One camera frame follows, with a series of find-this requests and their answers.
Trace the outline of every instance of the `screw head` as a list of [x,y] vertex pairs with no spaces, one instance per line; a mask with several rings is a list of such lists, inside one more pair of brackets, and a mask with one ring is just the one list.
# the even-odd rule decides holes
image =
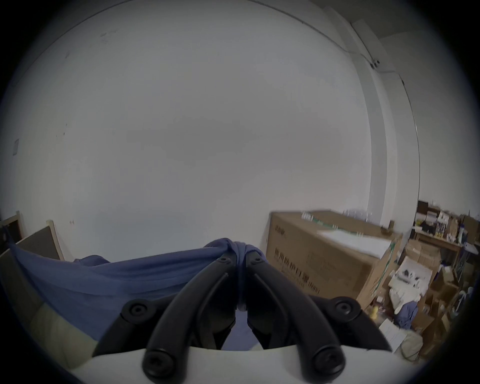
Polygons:
[[313,357],[313,367],[322,375],[335,375],[345,367],[345,358],[340,348],[327,347]]
[[147,312],[146,305],[134,304],[130,307],[130,314],[132,316],[143,316]]
[[335,309],[344,315],[348,315],[352,312],[352,306],[347,302],[340,302],[335,306]]
[[166,378],[175,371],[175,362],[166,352],[148,351],[145,353],[143,369],[149,376]]

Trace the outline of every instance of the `clutter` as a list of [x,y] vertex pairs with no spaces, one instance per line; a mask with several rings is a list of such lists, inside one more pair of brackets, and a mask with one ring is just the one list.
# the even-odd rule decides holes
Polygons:
[[390,344],[390,347],[392,348],[392,352],[395,352],[407,337],[405,330],[400,329],[388,319],[385,319],[378,329],[387,339],[388,344]]
[[412,320],[411,328],[421,335],[425,329],[433,322],[434,318],[422,311],[418,311],[415,318]]
[[402,307],[408,302],[417,302],[421,298],[416,288],[399,279],[392,278],[388,285],[390,286],[388,295],[394,308],[394,314],[398,314]]
[[438,277],[431,284],[431,288],[438,292],[438,299],[449,303],[458,291],[458,283],[451,267],[442,266]]
[[432,271],[405,256],[403,263],[388,283],[389,296],[397,315],[410,301],[418,302],[427,293]]
[[420,356],[426,359],[431,358],[446,337],[446,333],[440,326],[441,319],[445,311],[445,302],[441,300],[432,303],[432,323],[422,334],[423,346],[420,350]]
[[402,329],[410,329],[412,320],[417,315],[418,308],[415,301],[410,301],[404,305],[400,311],[395,315],[395,325]]
[[429,284],[431,284],[442,262],[440,249],[433,245],[410,239],[405,246],[405,255],[432,271],[429,282]]
[[[376,297],[400,240],[401,234],[383,235],[380,226],[333,211],[275,212],[266,257],[305,293],[327,299],[348,296],[365,309]],[[381,257],[350,247],[366,246],[378,254],[380,243],[385,246]]]

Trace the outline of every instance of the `white paper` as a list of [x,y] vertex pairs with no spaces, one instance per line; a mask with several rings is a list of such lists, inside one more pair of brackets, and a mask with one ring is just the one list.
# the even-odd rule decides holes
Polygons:
[[407,337],[407,333],[403,329],[398,328],[388,319],[386,319],[378,329],[387,339],[388,344],[390,344],[392,348],[392,352],[395,352]]
[[[405,271],[408,271],[408,273],[413,275],[414,278],[405,278]],[[427,293],[428,286],[430,285],[432,270],[417,263],[416,261],[413,261],[408,256],[405,256],[403,263],[396,272],[396,276],[404,281],[408,281],[419,290],[422,296],[424,296],[425,293]]]
[[317,234],[377,259],[383,257],[392,243],[390,240],[373,236],[357,236],[342,230],[317,231]]

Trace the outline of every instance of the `pile of boxes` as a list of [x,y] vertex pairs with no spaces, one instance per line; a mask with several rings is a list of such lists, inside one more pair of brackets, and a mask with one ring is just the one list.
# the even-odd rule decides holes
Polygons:
[[305,293],[352,297],[364,310],[380,305],[386,318],[394,316],[389,283],[402,261],[408,257],[428,268],[428,290],[412,329],[423,338],[420,355],[429,358],[450,329],[459,284],[450,267],[441,266],[440,250],[429,244],[410,240],[396,263],[400,242],[400,234],[333,211],[277,212],[271,214],[266,257]]

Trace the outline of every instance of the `blue cloth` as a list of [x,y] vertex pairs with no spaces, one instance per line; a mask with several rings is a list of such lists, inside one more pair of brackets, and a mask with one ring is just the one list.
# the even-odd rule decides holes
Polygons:
[[418,311],[419,309],[417,308],[417,303],[415,301],[409,301],[408,303],[403,304],[402,308],[400,308],[400,312],[395,315],[395,324],[402,329],[410,329],[412,321]]
[[99,340],[132,299],[159,299],[178,293],[197,273],[227,251],[237,255],[238,308],[245,310],[245,254],[241,242],[218,239],[204,248],[110,263],[92,255],[73,263],[35,255],[10,244],[20,268],[40,297],[69,323]]

